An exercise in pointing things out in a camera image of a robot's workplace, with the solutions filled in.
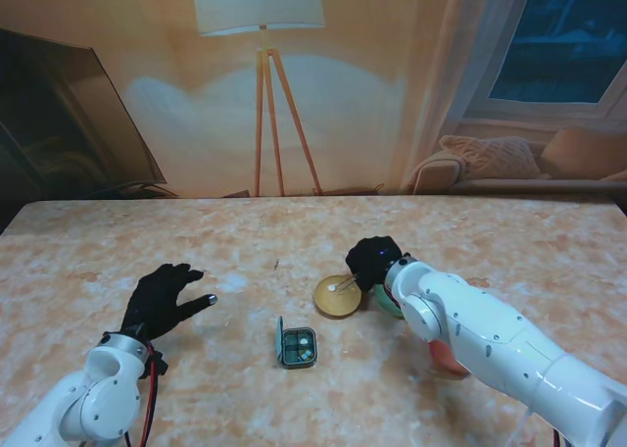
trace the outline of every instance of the table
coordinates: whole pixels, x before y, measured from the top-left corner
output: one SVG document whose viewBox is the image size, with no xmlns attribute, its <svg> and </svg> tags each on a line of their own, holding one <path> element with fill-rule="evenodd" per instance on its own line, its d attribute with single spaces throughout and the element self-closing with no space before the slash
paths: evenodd
<svg viewBox="0 0 627 447">
<path fill-rule="evenodd" d="M 373 301 L 326 319 L 314 307 L 315 285 L 347 271 L 344 258 L 360 238 L 390 234 L 627 383 L 626 231 L 617 207 L 587 199 L 28 205 L 0 237 L 0 440 L 57 379 L 82 367 L 104 330 L 119 328 L 139 277 L 186 262 L 205 277 L 185 299 L 214 292 L 219 301 L 155 341 L 169 372 L 151 446 L 504 445 L 522 405 L 473 377 L 433 378 L 426 345 Z M 313 368 L 277 366 L 279 315 L 286 327 L 315 329 Z M 544 446 L 551 430 L 533 417 L 522 437 Z"/>
</svg>

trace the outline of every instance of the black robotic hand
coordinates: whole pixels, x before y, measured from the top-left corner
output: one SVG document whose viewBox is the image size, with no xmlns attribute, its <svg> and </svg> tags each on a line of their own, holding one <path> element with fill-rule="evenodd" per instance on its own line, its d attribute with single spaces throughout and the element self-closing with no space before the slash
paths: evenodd
<svg viewBox="0 0 627 447">
<path fill-rule="evenodd" d="M 211 307 L 217 301 L 215 295 L 176 305 L 176 298 L 185 285 L 201 278 L 203 273 L 190 270 L 189 264 L 163 264 L 153 273 L 141 277 L 128 301 L 121 332 L 156 339 L 180 322 Z"/>
<path fill-rule="evenodd" d="M 375 283 L 383 283 L 392 265 L 403 257 L 401 248 L 390 236 L 364 238 L 349 251 L 346 264 L 357 276 L 356 284 L 367 292 Z"/>
</svg>

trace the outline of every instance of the table surface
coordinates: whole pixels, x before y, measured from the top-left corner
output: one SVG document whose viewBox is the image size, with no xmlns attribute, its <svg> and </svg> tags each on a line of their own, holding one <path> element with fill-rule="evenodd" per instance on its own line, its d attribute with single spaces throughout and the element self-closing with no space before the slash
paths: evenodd
<svg viewBox="0 0 627 447">
<path fill-rule="evenodd" d="M 473 377 L 434 378 L 426 345 L 373 301 L 346 319 L 326 319 L 314 307 L 315 285 L 347 271 L 344 258 L 359 239 L 389 234 L 627 383 L 626 231 L 617 207 L 589 200 L 28 205 L 0 237 L 0 440 L 82 366 L 104 330 L 119 328 L 142 275 L 185 262 L 205 277 L 183 300 L 213 292 L 219 301 L 155 341 L 169 371 L 150 445 L 504 445 L 522 405 Z M 277 366 L 280 315 L 286 327 L 316 331 L 313 368 Z M 147 392 L 143 381 L 140 390 Z M 551 431 L 534 416 L 522 438 L 544 446 Z"/>
</svg>

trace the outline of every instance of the pillow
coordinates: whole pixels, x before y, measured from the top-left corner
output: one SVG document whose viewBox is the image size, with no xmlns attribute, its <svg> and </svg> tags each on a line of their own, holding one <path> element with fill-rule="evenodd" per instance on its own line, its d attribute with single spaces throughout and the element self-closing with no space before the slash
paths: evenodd
<svg viewBox="0 0 627 447">
<path fill-rule="evenodd" d="M 606 180 L 608 182 L 622 182 L 627 181 L 627 170 L 621 171 L 620 173 L 609 175 L 608 177 L 604 177 L 601 180 Z"/>
<path fill-rule="evenodd" d="M 533 159 L 527 140 L 504 136 L 480 140 L 445 135 L 440 146 L 466 162 L 461 179 L 535 179 L 542 174 Z"/>
<path fill-rule="evenodd" d="M 562 128 L 538 163 L 555 179 L 603 179 L 627 170 L 627 135 Z"/>
</svg>

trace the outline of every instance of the small container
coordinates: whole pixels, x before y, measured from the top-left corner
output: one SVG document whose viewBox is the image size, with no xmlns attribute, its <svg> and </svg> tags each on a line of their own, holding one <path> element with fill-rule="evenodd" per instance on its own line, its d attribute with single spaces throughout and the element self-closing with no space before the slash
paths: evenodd
<svg viewBox="0 0 627 447">
<path fill-rule="evenodd" d="M 317 360 L 315 332 L 310 327 L 283 329 L 283 317 L 276 323 L 276 359 L 285 369 L 306 369 Z"/>
</svg>

